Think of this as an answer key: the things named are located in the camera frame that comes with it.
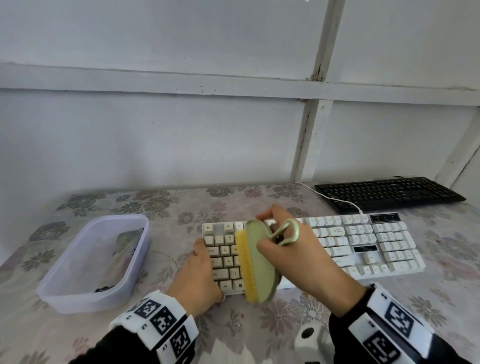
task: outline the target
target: black and white wristband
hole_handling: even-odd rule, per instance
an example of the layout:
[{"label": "black and white wristband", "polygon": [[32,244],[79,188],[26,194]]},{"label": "black and white wristband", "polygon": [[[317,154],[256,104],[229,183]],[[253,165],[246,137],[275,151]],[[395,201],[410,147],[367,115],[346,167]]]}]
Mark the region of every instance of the black and white wristband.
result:
[{"label": "black and white wristband", "polygon": [[192,315],[173,297],[151,292],[110,323],[138,335],[148,350],[156,351],[161,364],[189,363],[195,355],[198,329]]},{"label": "black and white wristband", "polygon": [[367,308],[349,331],[380,364],[418,363],[428,358],[432,327],[374,283]]}]

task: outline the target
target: black sleeve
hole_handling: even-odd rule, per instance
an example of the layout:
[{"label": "black sleeve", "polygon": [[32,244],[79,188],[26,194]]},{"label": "black sleeve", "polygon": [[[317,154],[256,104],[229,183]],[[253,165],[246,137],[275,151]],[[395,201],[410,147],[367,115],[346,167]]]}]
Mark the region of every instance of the black sleeve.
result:
[{"label": "black sleeve", "polygon": [[145,347],[137,334],[117,326],[106,334],[95,347],[73,359],[70,364],[142,363],[158,364],[155,352]]},{"label": "black sleeve", "polygon": [[[367,303],[373,289],[368,289],[362,299],[343,317],[330,315],[329,330],[335,346],[335,364],[365,363],[378,364],[368,351],[357,341],[348,327],[367,310]],[[469,362],[455,352],[455,350],[438,335],[433,335],[430,352],[427,359],[421,359],[419,364],[468,364]]]}]

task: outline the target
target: keyboard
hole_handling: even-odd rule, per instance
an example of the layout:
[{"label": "keyboard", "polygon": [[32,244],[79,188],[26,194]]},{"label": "keyboard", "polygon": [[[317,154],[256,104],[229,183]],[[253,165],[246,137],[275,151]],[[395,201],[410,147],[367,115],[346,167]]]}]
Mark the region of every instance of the keyboard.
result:
[{"label": "keyboard", "polygon": [[[352,214],[297,218],[310,225],[318,243],[353,278],[423,272],[425,263],[398,213]],[[274,220],[266,220],[270,226]],[[235,232],[244,221],[205,223],[203,238],[212,259],[213,277],[225,294],[243,293]],[[277,289],[292,288],[285,277]]]},{"label": "keyboard", "polygon": [[[395,178],[392,180],[354,183],[317,184],[315,189],[327,197],[356,204],[363,212],[397,210],[404,207],[465,201],[458,193],[426,177]],[[340,214],[358,210],[351,204],[328,200]]]}]

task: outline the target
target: black keyboard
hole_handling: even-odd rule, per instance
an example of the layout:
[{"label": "black keyboard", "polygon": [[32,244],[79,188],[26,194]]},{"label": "black keyboard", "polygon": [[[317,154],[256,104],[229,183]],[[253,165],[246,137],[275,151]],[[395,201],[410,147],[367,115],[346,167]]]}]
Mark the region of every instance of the black keyboard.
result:
[{"label": "black keyboard", "polygon": [[[328,197],[350,201],[363,212],[395,211],[402,207],[465,201],[458,193],[426,177],[352,183],[317,184],[315,189]],[[345,202],[328,200],[340,214],[358,211]]]}]

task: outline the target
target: left hand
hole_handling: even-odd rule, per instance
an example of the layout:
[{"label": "left hand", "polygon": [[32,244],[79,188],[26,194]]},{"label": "left hand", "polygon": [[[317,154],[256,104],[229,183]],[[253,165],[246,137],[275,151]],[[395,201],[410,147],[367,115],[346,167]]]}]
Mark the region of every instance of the left hand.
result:
[{"label": "left hand", "polygon": [[214,303],[225,299],[213,280],[212,261],[202,238],[193,244],[193,251],[175,275],[167,295],[174,297],[187,311],[187,315],[193,317],[201,315]]}]

